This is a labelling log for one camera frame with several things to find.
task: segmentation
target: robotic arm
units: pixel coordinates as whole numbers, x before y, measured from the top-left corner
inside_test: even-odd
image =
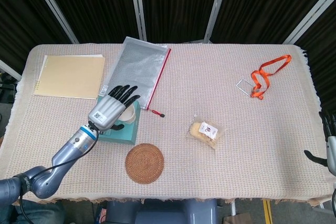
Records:
[[[129,96],[138,87],[117,86],[89,113],[89,123],[83,125],[53,156],[52,167],[36,166],[10,179],[0,180],[0,207],[14,203],[20,195],[32,191],[38,198],[52,196],[74,163],[96,144],[99,132],[122,129],[114,125],[123,111],[140,96]]]

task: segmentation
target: jeans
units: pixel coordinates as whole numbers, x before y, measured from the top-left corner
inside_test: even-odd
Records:
[[[23,200],[23,209],[34,224],[63,224],[64,222],[65,211],[61,202],[38,204],[29,200]],[[20,210],[20,206],[0,208],[0,224],[9,223],[28,223]]]

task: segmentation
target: table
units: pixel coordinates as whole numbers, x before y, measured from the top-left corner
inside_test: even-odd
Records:
[[[76,162],[49,202],[58,198],[269,198],[313,202],[330,197],[335,178],[303,150],[325,157],[319,101],[302,50],[293,45],[168,44],[172,49],[151,109],[140,116],[137,144],[152,143],[165,167],[149,184],[133,182],[124,161],[132,146],[99,142]],[[87,122],[95,100],[33,95],[44,55],[103,54],[103,78],[120,44],[40,45],[31,50],[0,149],[0,179],[52,156]],[[252,71],[284,54],[292,62],[275,76],[264,100],[236,88]],[[225,128],[216,150],[190,139],[194,114]],[[33,194],[26,199],[40,201]]]

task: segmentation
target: teal box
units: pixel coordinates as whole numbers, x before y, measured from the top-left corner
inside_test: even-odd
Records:
[[[137,101],[133,103],[135,108],[135,121],[133,123],[125,123],[120,120],[116,121],[116,125],[123,124],[125,127],[122,130],[114,131],[108,130],[99,134],[98,140],[119,143],[119,144],[132,144],[135,145],[137,139],[139,118],[140,118],[140,105]]]

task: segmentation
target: cardboard box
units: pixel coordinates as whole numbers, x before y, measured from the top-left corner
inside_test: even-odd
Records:
[[[249,212],[244,214],[225,217],[223,224],[253,224],[252,218]]]
[[[137,139],[139,118],[140,118],[140,105],[137,101],[133,103],[135,108],[135,121],[133,123],[124,123],[122,121],[117,120],[116,125],[124,124],[125,127],[122,130],[114,131],[108,130],[99,134],[99,141],[118,143],[118,144],[131,144],[135,145]]]

